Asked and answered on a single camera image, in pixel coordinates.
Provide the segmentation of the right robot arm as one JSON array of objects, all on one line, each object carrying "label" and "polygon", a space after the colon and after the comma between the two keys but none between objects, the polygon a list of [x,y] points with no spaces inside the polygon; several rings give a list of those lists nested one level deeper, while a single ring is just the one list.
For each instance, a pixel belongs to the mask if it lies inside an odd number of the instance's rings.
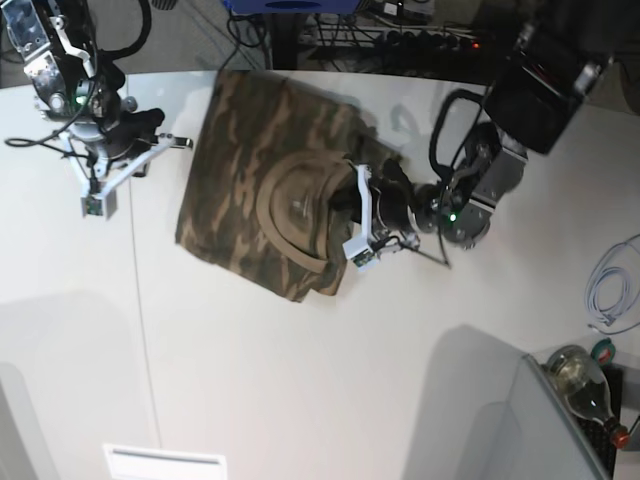
[{"label": "right robot arm", "polygon": [[126,79],[117,61],[133,56],[152,29],[152,4],[139,4],[141,28],[129,45],[104,50],[86,1],[4,1],[1,18],[20,58],[42,117],[54,130],[40,139],[8,138],[12,148],[44,147],[72,162],[77,175],[99,181],[112,169],[131,167],[146,173],[146,161],[161,146],[190,149],[189,138],[159,133],[165,119],[159,109],[141,111],[120,91]]}]

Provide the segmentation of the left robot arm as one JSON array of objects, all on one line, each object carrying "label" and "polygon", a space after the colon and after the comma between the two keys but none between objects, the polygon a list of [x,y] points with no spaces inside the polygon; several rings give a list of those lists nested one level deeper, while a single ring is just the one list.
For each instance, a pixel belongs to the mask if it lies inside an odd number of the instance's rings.
[{"label": "left robot arm", "polygon": [[[601,15],[556,10],[527,23],[507,67],[484,94],[456,89],[445,98],[429,142],[435,183],[417,184],[399,160],[373,167],[359,162],[356,183],[332,200],[349,210],[360,230],[343,245],[358,266],[384,252],[420,250],[420,237],[474,247],[490,228],[501,198],[522,180],[531,151],[548,153],[611,62],[614,34]],[[447,115],[459,100],[487,116],[475,119],[453,159],[437,159]]]}]

